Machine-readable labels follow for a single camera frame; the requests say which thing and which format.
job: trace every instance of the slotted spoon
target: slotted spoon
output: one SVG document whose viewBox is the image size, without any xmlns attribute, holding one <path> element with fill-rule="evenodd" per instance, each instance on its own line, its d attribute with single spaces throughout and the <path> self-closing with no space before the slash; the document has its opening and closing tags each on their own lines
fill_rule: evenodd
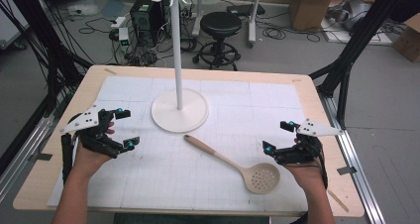
<svg viewBox="0 0 420 224">
<path fill-rule="evenodd" d="M 185 135 L 184 139 L 192 146 L 236 168 L 244 178 L 245 186 L 251 192 L 268 193 L 280 181 L 280 172 L 272 164 L 261 163 L 250 168 L 243 168 L 190 135 Z"/>
</svg>

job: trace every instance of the wheel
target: wheel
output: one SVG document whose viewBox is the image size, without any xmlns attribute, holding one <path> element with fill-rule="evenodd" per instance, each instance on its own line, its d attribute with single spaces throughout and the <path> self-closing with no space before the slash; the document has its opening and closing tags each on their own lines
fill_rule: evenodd
<svg viewBox="0 0 420 224">
<path fill-rule="evenodd" d="M 193 63 L 198 63 L 200 61 L 200 58 L 198 58 L 198 56 L 194 56 L 193 58 L 192 58 L 192 62 Z"/>
</svg>

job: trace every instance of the human arm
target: human arm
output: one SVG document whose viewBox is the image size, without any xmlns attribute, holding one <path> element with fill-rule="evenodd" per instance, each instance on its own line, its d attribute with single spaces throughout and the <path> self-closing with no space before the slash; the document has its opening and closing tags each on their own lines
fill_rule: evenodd
<svg viewBox="0 0 420 224">
<path fill-rule="evenodd" d="M 87 223 L 87 191 L 90 178 L 111 158 L 91 152 L 79 143 L 73 168 L 65 182 L 52 224 Z"/>
<path fill-rule="evenodd" d="M 285 165 L 303 189 L 308 202 L 308 224 L 336 223 L 327 197 L 320 169 L 316 163 Z"/>
</svg>

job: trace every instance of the spoon head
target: spoon head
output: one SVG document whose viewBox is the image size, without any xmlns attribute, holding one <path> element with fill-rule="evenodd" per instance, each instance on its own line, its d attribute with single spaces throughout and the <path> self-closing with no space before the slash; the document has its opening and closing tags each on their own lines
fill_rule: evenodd
<svg viewBox="0 0 420 224">
<path fill-rule="evenodd" d="M 261 163 L 243 171 L 245 186 L 254 193 L 272 191 L 280 181 L 280 172 L 272 164 Z"/>
</svg>

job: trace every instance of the forearm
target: forearm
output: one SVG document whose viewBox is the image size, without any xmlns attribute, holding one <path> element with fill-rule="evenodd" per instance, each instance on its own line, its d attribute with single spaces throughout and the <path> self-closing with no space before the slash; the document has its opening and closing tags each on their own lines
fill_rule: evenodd
<svg viewBox="0 0 420 224">
<path fill-rule="evenodd" d="M 89 177 L 72 171 L 65 183 L 52 224 L 87 223 L 87 190 Z"/>
<path fill-rule="evenodd" d="M 336 223 L 323 185 L 306 189 L 305 194 L 308 201 L 308 224 Z"/>
</svg>

